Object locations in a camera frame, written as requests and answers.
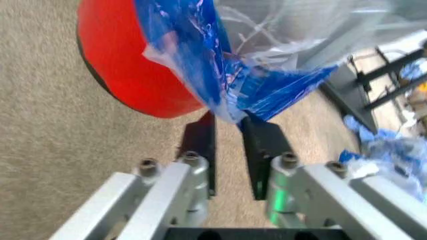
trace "blue plastic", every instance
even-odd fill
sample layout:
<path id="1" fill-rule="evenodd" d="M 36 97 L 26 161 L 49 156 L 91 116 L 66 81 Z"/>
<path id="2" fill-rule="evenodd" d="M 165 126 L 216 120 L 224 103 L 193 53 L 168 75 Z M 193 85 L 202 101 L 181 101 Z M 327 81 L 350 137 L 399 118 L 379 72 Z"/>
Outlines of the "blue plastic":
<path id="1" fill-rule="evenodd" d="M 359 134 L 363 155 L 342 151 L 339 161 L 353 171 L 374 163 L 378 174 L 390 179 L 421 202 L 427 201 L 427 141 L 422 137 L 401 137 L 394 131 L 379 129 L 373 134 L 353 116 L 344 117 L 345 125 Z"/>
<path id="2" fill-rule="evenodd" d="M 316 89 L 338 66 L 310 71 L 249 67 L 232 53 L 212 0 L 135 0 L 150 47 L 217 116 L 268 120 Z"/>

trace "clear plastic wrap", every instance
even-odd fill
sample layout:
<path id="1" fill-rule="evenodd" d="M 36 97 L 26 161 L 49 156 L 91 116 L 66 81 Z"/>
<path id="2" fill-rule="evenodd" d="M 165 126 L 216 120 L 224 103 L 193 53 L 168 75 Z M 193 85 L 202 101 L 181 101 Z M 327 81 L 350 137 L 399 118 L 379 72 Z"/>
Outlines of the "clear plastic wrap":
<path id="1" fill-rule="evenodd" d="M 134 1 L 149 42 L 143 55 L 231 123 L 245 111 L 268 120 L 296 103 L 367 35 L 372 46 L 380 32 L 427 26 L 424 13 L 396 17 L 397 0 Z"/>
<path id="2" fill-rule="evenodd" d="M 312 69 L 427 27 L 425 0 L 217 0 L 231 48 L 271 69 Z"/>

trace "beige carpet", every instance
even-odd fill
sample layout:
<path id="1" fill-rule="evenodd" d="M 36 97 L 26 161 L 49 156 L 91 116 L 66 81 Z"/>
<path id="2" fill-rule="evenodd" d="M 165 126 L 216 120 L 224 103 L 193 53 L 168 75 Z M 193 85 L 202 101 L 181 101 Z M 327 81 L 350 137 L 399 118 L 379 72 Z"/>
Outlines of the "beige carpet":
<path id="1" fill-rule="evenodd" d="M 0 1 L 0 239 L 48 238 L 113 172 L 143 157 L 173 160 L 184 125 L 203 114 L 157 119 L 106 93 L 75 38 L 78 0 Z M 356 137 L 318 92 L 273 120 L 305 163 L 337 159 Z M 252 200 L 235 126 L 218 120 L 218 196 L 208 226 L 268 226 Z"/>

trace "bolt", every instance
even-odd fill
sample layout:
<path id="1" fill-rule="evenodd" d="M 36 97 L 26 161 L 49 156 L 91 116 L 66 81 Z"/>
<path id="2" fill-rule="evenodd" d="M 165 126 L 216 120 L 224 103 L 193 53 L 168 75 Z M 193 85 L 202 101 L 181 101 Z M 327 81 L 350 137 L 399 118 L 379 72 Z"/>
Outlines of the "bolt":
<path id="1" fill-rule="evenodd" d="M 182 155 L 182 162 L 195 167 L 199 163 L 199 154 L 195 151 L 186 151 Z"/>
<path id="2" fill-rule="evenodd" d="M 157 160 L 154 158 L 144 158 L 139 164 L 139 173 L 141 176 L 152 176 L 156 173 Z"/>
<path id="3" fill-rule="evenodd" d="M 293 169 L 298 166 L 298 157 L 291 151 L 281 154 L 281 163 L 285 169 Z"/>
<path id="4" fill-rule="evenodd" d="M 338 177 L 345 178 L 347 176 L 347 166 L 338 161 L 329 161 L 326 167 L 334 172 Z"/>

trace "red object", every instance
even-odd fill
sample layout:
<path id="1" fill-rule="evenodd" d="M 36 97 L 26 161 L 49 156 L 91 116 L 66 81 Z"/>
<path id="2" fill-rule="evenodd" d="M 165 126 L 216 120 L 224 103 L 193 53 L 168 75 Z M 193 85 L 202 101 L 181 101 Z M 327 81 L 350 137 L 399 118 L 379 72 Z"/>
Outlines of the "red object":
<path id="1" fill-rule="evenodd" d="M 133 0 L 82 0 L 77 35 L 83 55 L 121 102 L 173 118 L 202 107 L 165 66 L 146 59 Z"/>

